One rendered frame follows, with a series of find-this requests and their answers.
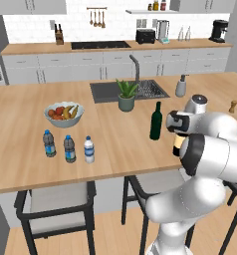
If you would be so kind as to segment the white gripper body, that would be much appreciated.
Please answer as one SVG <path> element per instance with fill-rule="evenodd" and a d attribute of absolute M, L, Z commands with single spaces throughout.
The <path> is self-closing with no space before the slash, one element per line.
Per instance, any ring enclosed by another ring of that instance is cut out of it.
<path fill-rule="evenodd" d="M 174 132 L 181 126 L 180 118 L 177 116 L 177 111 L 170 112 L 166 117 L 166 128 L 170 132 Z"/>

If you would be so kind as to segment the dark green glass bottle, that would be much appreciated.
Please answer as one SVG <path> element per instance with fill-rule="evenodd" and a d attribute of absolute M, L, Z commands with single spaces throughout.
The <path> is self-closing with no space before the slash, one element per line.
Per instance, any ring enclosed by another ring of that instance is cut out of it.
<path fill-rule="evenodd" d="M 162 113 L 160 111 L 161 102 L 156 103 L 155 111 L 151 116 L 150 134 L 149 137 L 152 140 L 158 140 L 160 138 Z"/>

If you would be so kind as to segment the dark bottle with tan label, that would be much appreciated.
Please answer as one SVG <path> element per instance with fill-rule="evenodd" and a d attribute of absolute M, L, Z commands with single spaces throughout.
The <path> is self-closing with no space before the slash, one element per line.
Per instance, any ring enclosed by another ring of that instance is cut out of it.
<path fill-rule="evenodd" d="M 179 156 L 179 151 L 185 138 L 186 138 L 186 134 L 184 133 L 177 133 L 175 135 L 175 139 L 173 143 L 173 154 L 175 156 Z"/>

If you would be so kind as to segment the grey soap dispenser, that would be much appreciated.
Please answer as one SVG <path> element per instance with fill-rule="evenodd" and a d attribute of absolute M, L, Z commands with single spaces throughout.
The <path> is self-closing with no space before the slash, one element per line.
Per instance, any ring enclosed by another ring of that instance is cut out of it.
<path fill-rule="evenodd" d="M 186 75 L 181 75 L 180 80 L 177 82 L 175 95 L 179 98 L 184 97 L 186 94 Z"/>

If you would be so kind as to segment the green plant in grey pot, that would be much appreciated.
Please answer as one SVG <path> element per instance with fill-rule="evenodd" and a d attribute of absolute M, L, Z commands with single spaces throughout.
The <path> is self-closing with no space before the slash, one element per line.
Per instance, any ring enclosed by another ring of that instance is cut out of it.
<path fill-rule="evenodd" d="M 123 112 L 130 112 L 134 108 L 134 99 L 138 84 L 128 81 L 117 81 L 120 93 L 118 95 L 118 108 Z"/>

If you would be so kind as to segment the grey tap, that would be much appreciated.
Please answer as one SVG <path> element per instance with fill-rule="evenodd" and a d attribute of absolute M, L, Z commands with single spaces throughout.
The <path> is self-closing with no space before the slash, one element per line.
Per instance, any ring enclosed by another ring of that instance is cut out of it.
<path fill-rule="evenodd" d="M 135 64 L 135 83 L 138 84 L 139 83 L 139 62 L 132 54 L 130 54 L 129 57 Z"/>

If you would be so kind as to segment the dark grey sink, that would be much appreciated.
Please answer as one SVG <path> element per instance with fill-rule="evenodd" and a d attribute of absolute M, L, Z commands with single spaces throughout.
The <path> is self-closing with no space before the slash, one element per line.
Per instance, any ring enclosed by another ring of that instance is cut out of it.
<path fill-rule="evenodd" d="M 91 91 L 96 104 L 119 100 L 120 88 L 117 82 L 91 84 Z M 141 80 L 135 98 L 137 100 L 165 99 L 168 98 L 168 93 L 155 80 Z"/>

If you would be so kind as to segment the grey blender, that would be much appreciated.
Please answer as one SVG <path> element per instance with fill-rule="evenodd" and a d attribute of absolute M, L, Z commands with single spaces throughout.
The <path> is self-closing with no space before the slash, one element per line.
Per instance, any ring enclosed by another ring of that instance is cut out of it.
<path fill-rule="evenodd" d="M 169 21 L 157 20 L 156 21 L 156 40 L 161 44 L 168 44 Z"/>

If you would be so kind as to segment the white lower cupboard run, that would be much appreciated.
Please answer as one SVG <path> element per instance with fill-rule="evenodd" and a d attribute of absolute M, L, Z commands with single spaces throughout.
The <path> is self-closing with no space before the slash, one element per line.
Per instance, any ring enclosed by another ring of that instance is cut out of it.
<path fill-rule="evenodd" d="M 11 85 L 135 78 L 223 72 L 228 47 L 12 55 L 3 58 Z"/>

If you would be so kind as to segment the black coffee machine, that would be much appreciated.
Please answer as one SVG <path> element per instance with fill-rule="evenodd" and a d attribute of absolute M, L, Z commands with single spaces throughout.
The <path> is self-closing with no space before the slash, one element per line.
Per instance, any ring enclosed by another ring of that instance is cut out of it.
<path fill-rule="evenodd" d="M 211 32 L 211 36 L 209 38 L 210 41 L 216 43 L 224 43 L 223 34 L 227 32 L 228 22 L 225 20 L 214 20 L 213 28 Z"/>

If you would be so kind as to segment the black hob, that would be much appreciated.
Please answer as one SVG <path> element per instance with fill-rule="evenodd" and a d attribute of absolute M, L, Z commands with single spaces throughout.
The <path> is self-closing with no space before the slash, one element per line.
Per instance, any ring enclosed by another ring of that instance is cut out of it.
<path fill-rule="evenodd" d="M 131 48 L 126 41 L 72 42 L 72 50 Z"/>

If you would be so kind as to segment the yellow banana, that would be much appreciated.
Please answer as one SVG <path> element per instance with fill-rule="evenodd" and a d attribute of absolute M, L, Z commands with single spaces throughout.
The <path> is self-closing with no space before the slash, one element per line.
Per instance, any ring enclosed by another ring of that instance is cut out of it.
<path fill-rule="evenodd" d="M 63 117 L 65 120 L 73 119 L 78 113 L 79 106 L 68 106 L 63 109 Z"/>

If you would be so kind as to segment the white upper cupboard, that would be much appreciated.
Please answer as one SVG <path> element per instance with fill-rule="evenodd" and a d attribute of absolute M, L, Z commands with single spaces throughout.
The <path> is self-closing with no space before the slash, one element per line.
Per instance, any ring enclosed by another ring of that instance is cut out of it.
<path fill-rule="evenodd" d="M 66 0 L 0 0 L 0 15 L 64 15 L 66 13 Z"/>
<path fill-rule="evenodd" d="M 170 0 L 169 9 L 179 13 L 232 13 L 236 0 Z"/>

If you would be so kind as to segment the wooden knife block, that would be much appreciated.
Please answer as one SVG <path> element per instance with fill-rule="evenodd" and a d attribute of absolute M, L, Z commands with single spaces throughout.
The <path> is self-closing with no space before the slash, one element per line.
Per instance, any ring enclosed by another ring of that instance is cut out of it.
<path fill-rule="evenodd" d="M 55 25 L 55 37 L 56 37 L 56 44 L 63 45 L 64 44 L 64 36 L 61 25 Z"/>

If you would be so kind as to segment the white wall shelf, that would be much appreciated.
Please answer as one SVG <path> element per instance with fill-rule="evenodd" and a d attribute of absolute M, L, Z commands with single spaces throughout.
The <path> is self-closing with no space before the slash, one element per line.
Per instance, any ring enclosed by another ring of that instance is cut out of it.
<path fill-rule="evenodd" d="M 153 14 L 153 15 L 159 15 L 159 14 L 178 14 L 178 11 L 173 10 L 165 10 L 165 11 L 149 11 L 149 10 L 125 10 L 126 13 L 132 14 L 132 15 L 143 15 L 143 14 Z"/>

